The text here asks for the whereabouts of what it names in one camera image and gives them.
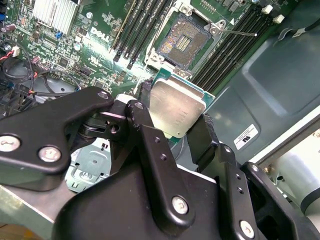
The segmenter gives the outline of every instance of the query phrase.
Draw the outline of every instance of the white label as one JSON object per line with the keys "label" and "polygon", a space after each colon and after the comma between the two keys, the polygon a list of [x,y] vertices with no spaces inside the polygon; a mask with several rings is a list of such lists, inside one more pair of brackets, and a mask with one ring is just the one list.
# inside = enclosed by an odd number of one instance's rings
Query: white label
{"label": "white label", "polygon": [[233,142],[235,144],[236,149],[241,149],[244,145],[246,145],[251,139],[254,138],[255,135],[258,134],[258,130],[255,125],[251,124],[243,133],[240,134]]}

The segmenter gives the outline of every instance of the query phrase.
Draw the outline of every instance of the white connector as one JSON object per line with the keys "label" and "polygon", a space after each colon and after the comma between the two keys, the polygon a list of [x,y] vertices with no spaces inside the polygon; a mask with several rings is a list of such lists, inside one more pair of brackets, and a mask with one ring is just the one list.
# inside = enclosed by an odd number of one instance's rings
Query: white connector
{"label": "white connector", "polygon": [[273,22],[276,23],[276,24],[280,24],[282,23],[282,21],[285,19],[285,17],[283,15],[279,15],[279,16],[276,16],[274,19],[273,19]]}
{"label": "white connector", "polygon": [[13,51],[13,53],[12,53],[12,57],[17,57],[17,56],[19,56],[19,54],[20,54],[20,48],[18,47],[18,46],[14,46],[13,48],[12,48],[12,51]]}
{"label": "white connector", "polygon": [[269,14],[271,13],[272,9],[274,9],[274,7],[269,4],[262,8],[261,12],[263,12],[264,14]]}

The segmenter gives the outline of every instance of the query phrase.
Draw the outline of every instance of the ul logo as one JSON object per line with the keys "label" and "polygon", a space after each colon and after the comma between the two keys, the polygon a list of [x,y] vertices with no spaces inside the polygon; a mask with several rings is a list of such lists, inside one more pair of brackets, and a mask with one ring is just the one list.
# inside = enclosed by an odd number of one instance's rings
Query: ul logo
{"label": "ul logo", "polygon": [[251,137],[246,136],[244,139],[242,139],[242,141],[246,143],[246,142],[248,142],[250,139],[251,139]]}

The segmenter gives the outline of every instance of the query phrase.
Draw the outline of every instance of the aluminum heatsink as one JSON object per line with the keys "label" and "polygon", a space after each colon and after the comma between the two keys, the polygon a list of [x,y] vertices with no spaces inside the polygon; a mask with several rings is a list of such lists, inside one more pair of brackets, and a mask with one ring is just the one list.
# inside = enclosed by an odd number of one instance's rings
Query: aluminum heatsink
{"label": "aluminum heatsink", "polygon": [[71,0],[35,0],[32,17],[40,24],[68,35],[78,8]]}

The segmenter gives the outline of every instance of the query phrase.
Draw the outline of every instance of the screw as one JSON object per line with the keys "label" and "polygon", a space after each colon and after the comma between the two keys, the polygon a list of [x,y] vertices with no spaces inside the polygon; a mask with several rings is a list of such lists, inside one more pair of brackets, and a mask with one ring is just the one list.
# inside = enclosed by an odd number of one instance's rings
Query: screw
{"label": "screw", "polygon": [[210,28],[210,33],[211,34],[216,34],[217,33],[217,28],[216,27],[212,27],[212,28]]}
{"label": "screw", "polygon": [[91,180],[92,179],[92,174],[86,172],[86,171],[82,171],[80,174],[79,174],[80,178],[82,178],[83,180]]}
{"label": "screw", "polygon": [[179,196],[172,198],[172,205],[178,214],[186,214],[188,212],[188,204]]}
{"label": "screw", "polygon": [[61,158],[61,152],[53,146],[45,146],[39,151],[39,158],[47,163],[53,163]]}
{"label": "screw", "polygon": [[252,169],[253,169],[255,172],[259,172],[259,168],[258,168],[256,165],[252,165]]}
{"label": "screw", "polygon": [[226,150],[228,153],[231,153],[231,149],[230,149],[230,147],[228,147],[228,146],[224,146],[224,148],[225,148],[225,150]]}
{"label": "screw", "polygon": [[0,136],[0,151],[12,152],[20,147],[20,140],[14,136]]}
{"label": "screw", "polygon": [[186,13],[188,12],[188,8],[187,8],[186,6],[183,6],[183,7],[181,8],[181,12],[184,13],[184,14],[186,14]]}
{"label": "screw", "polygon": [[92,12],[88,11],[88,12],[86,13],[86,18],[87,18],[87,19],[92,19],[93,17],[94,17],[94,15],[93,15]]}
{"label": "screw", "polygon": [[134,104],[138,109],[144,109],[144,106],[140,102]]}
{"label": "screw", "polygon": [[100,92],[98,93],[98,96],[99,96],[100,98],[103,98],[103,99],[108,99],[108,98],[109,98],[108,94],[107,94],[105,91],[100,91]]}
{"label": "screw", "polygon": [[250,239],[255,237],[255,232],[252,226],[247,221],[240,221],[239,223],[242,232]]}

